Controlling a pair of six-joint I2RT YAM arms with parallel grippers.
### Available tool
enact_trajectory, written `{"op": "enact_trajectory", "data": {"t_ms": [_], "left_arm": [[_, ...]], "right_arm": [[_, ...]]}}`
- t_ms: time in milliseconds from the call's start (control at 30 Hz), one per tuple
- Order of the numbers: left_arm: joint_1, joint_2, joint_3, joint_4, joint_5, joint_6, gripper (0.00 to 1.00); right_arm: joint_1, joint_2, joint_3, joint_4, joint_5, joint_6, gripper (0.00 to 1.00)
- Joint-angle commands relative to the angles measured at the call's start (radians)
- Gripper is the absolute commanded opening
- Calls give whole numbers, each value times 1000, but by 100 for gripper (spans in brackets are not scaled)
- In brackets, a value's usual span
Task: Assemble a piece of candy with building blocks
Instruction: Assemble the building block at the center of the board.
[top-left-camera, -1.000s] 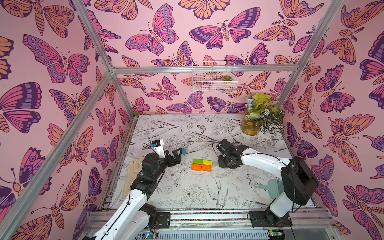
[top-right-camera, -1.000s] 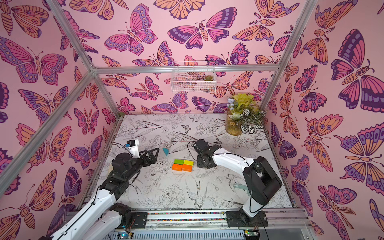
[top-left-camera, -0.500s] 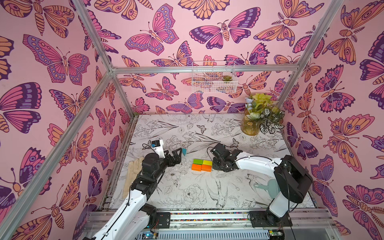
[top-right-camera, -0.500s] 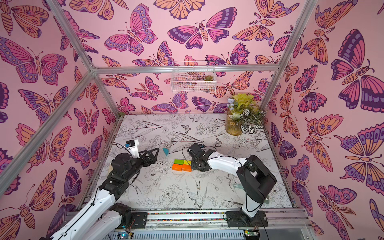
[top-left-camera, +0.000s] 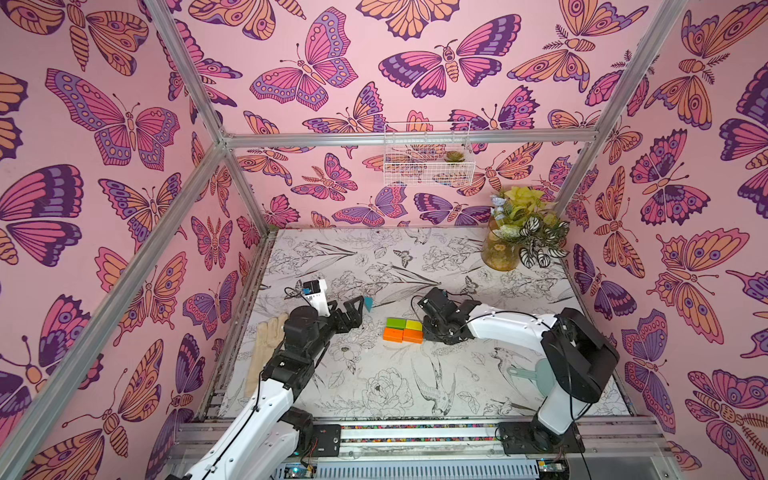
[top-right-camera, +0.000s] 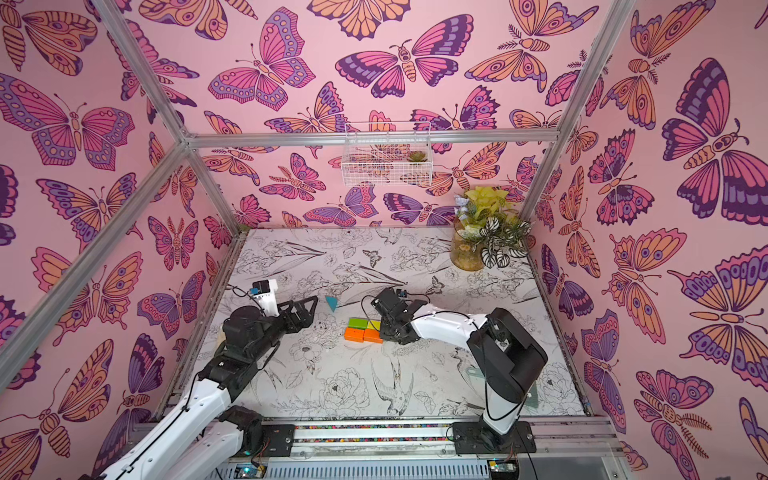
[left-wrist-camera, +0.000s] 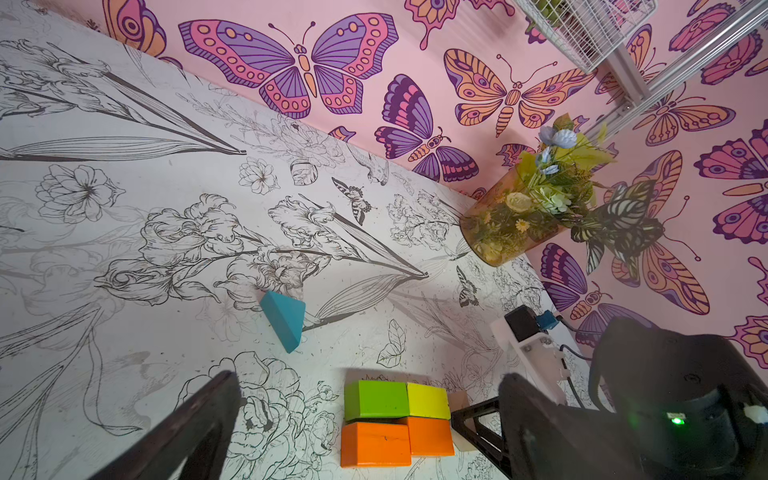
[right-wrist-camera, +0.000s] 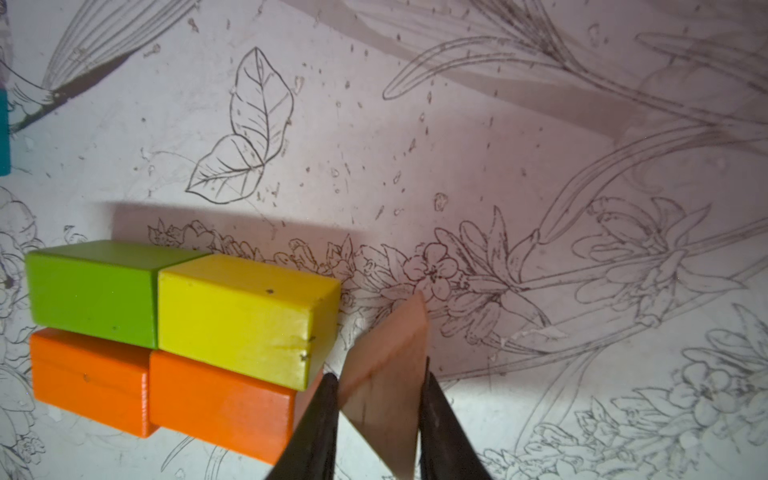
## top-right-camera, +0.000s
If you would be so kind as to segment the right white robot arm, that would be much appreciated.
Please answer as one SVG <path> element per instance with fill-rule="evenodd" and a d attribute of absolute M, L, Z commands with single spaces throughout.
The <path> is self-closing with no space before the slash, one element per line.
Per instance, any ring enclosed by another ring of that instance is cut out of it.
<path fill-rule="evenodd" d="M 405 299 L 392 288 L 373 297 L 371 306 L 385 341 L 440 341 L 473 356 L 483 375 L 484 410 L 477 421 L 447 430 L 457 454 L 515 454 L 527 446 L 529 429 L 517 423 L 548 355 L 511 312 L 496 307 L 467 314 Z"/>

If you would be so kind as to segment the orange wooden block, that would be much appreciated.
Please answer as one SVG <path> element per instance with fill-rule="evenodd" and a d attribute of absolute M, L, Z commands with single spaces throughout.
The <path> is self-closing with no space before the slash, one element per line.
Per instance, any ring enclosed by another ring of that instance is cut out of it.
<path fill-rule="evenodd" d="M 365 341 L 365 332 L 365 329 L 346 328 L 343 337 L 350 342 L 363 343 Z"/>
<path fill-rule="evenodd" d="M 368 343 L 382 344 L 383 340 L 380 337 L 380 332 L 374 329 L 366 329 L 364 331 L 363 340 Z"/>

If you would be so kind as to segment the green wooden block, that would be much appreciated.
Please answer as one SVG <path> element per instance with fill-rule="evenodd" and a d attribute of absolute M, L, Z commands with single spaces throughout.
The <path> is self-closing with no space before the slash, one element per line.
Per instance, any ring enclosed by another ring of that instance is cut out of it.
<path fill-rule="evenodd" d="M 369 321 L 362 318 L 350 318 L 348 320 L 347 327 L 350 329 L 366 330 L 368 328 Z"/>

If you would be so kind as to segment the teal triangle block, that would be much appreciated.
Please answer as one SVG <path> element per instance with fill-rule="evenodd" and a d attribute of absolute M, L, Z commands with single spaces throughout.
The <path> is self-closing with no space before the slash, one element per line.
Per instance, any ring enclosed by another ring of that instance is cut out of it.
<path fill-rule="evenodd" d="M 326 303 L 328 304 L 330 310 L 332 312 L 335 312 L 338 308 L 338 299 L 333 296 L 326 296 L 325 297 Z"/>

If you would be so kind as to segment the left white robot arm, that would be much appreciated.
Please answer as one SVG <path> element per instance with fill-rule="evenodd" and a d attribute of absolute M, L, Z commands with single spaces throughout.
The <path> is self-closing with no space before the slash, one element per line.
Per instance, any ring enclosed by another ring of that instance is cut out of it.
<path fill-rule="evenodd" d="M 310 327 L 319 299 L 234 310 L 224 340 L 179 403 L 144 438 L 94 479 L 203 479 L 238 453 L 263 447 L 263 416 L 235 401 L 263 370 L 281 339 Z"/>

